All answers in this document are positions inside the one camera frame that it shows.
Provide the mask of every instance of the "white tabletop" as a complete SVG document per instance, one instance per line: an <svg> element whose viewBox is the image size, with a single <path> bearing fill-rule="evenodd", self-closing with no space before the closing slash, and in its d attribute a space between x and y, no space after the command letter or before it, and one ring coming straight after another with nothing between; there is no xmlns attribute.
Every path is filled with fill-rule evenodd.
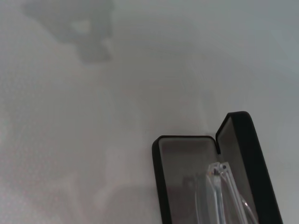
<svg viewBox="0 0 299 224"><path fill-rule="evenodd" d="M0 223L160 224L151 144L256 126L298 219L298 3L0 1Z"/></svg>

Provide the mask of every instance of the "open eyeglass case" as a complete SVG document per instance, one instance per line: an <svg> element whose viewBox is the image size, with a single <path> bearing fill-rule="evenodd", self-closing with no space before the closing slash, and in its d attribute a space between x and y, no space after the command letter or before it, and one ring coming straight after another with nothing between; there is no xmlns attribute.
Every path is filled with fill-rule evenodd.
<svg viewBox="0 0 299 224"><path fill-rule="evenodd" d="M216 162L229 164L233 184L241 198L236 200L234 191L220 183L221 200L228 195L236 203L242 201L241 213L246 212L246 207L250 208L251 216L259 224L283 223L253 121L247 112L229 113L216 139L211 136L160 136L153 143L152 156L163 224L254 223L229 221L228 216L234 220L234 213L230 211L234 206L218 204L214 185L212 194L209 193L207 178L216 173L215 169L212 172L209 169ZM214 179L214 183L217 185L220 179ZM215 217L222 212L225 219L221 222Z"/></svg>

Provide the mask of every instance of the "white surface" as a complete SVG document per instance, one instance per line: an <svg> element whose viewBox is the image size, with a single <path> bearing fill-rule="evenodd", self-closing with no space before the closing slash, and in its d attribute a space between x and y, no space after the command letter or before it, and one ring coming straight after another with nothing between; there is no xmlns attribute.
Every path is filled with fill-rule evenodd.
<svg viewBox="0 0 299 224"><path fill-rule="evenodd" d="M45 1L0 2L0 223L161 223L152 142L238 110L296 223L296 1Z"/></svg>

